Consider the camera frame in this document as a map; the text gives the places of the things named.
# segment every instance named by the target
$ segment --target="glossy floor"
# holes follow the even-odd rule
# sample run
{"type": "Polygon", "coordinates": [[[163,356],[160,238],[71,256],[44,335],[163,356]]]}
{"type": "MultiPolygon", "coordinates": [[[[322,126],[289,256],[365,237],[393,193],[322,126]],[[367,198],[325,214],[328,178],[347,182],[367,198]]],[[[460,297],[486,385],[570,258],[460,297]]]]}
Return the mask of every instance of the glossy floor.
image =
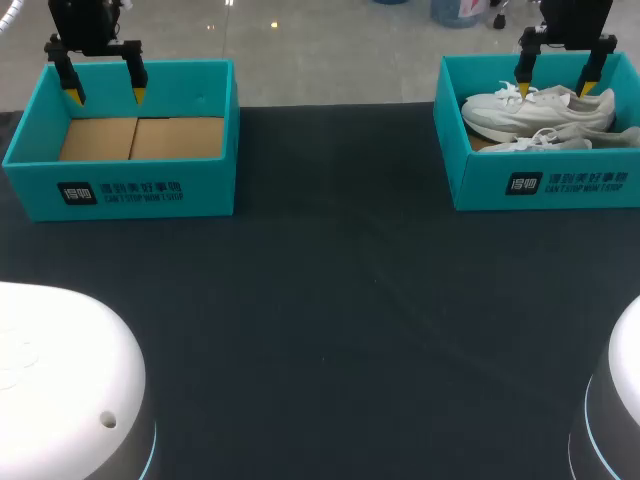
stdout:
{"type": "MultiPolygon", "coordinates": [[[[10,0],[0,0],[4,12],[10,0]]],[[[512,52],[535,5],[512,0],[507,28],[452,30],[429,18],[430,0],[134,0],[121,39],[140,39],[145,58],[228,57],[245,106],[429,101],[445,54],[512,52]]],[[[640,66],[640,9],[615,0],[607,31],[640,66]]],[[[25,0],[0,36],[0,111],[24,108],[55,31],[44,0],[25,0]]],[[[82,57],[74,61],[84,61],[82,57]]]]}

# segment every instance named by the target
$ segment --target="white sneaker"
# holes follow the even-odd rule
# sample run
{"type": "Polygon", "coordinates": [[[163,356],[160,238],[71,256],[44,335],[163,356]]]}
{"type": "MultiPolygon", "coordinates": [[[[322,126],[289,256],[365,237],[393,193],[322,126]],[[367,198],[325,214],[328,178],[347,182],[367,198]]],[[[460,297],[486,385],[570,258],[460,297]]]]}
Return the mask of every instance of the white sneaker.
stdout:
{"type": "Polygon", "coordinates": [[[531,138],[517,138],[515,142],[484,147],[480,152],[542,152],[549,150],[591,150],[591,141],[580,137],[559,141],[558,132],[555,129],[542,128],[531,138]]]}
{"type": "Polygon", "coordinates": [[[496,142],[533,137],[541,128],[561,129],[578,123],[592,130],[607,130],[615,118],[615,95],[605,90],[599,96],[579,98],[563,86],[538,91],[525,99],[515,85],[495,93],[473,95],[462,106],[462,118],[473,130],[496,142]]]}
{"type": "Polygon", "coordinates": [[[640,148],[640,127],[631,127],[622,133],[607,133],[575,124],[558,130],[555,136],[559,142],[584,138],[593,144],[593,148],[640,148]]]}

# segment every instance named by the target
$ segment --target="sneaker sole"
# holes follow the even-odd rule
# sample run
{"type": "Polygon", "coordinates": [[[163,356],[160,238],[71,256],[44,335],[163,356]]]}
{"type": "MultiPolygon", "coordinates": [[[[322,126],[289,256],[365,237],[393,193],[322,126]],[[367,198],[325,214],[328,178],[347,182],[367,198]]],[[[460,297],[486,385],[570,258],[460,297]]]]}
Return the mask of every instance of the sneaker sole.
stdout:
{"type": "Polygon", "coordinates": [[[515,133],[508,133],[508,132],[500,132],[498,130],[491,130],[490,128],[481,127],[480,125],[476,125],[475,123],[470,122],[469,120],[467,120],[464,117],[462,119],[464,120],[464,123],[469,125],[469,127],[473,131],[479,133],[483,137],[488,138],[489,140],[493,140],[494,142],[511,143],[516,138],[516,134],[515,133]]]}

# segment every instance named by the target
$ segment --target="blue container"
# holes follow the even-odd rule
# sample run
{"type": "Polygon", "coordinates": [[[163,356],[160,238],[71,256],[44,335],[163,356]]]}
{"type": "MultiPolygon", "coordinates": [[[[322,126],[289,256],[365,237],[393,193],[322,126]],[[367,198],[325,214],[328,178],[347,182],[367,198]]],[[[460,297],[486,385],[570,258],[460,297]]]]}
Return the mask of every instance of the blue container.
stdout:
{"type": "MultiPolygon", "coordinates": [[[[534,86],[574,87],[588,54],[540,55],[534,86]]],[[[518,55],[444,57],[434,117],[458,210],[640,206],[640,149],[476,153],[460,114],[467,97],[500,89],[518,55]]],[[[616,131],[640,126],[640,79],[624,54],[609,55],[593,94],[616,94],[616,131]]]]}
{"type": "Polygon", "coordinates": [[[60,89],[55,67],[46,65],[2,163],[31,220],[233,213],[240,117],[230,60],[145,62],[149,84],[141,105],[124,62],[74,67],[87,96],[85,106],[60,89]],[[204,159],[58,161],[72,119],[109,117],[223,117],[222,153],[204,159]],[[105,186],[142,184],[160,191],[135,198],[126,191],[119,198],[118,192],[105,191],[105,186]],[[69,205],[63,186],[83,187],[90,198],[69,205]]]}
{"type": "Polygon", "coordinates": [[[449,28],[473,27],[484,19],[487,0],[431,0],[431,18],[449,28]]]}

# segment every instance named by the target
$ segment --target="dark table surface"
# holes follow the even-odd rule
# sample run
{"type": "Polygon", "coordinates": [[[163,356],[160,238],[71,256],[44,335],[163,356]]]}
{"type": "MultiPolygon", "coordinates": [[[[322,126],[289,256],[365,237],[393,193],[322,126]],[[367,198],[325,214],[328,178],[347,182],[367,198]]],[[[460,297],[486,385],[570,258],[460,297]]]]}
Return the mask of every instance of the dark table surface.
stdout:
{"type": "Polygon", "coordinates": [[[31,224],[0,174],[0,279],[127,322],[163,478],[570,478],[640,211],[456,213],[431,104],[241,122],[232,218],[31,224]]]}

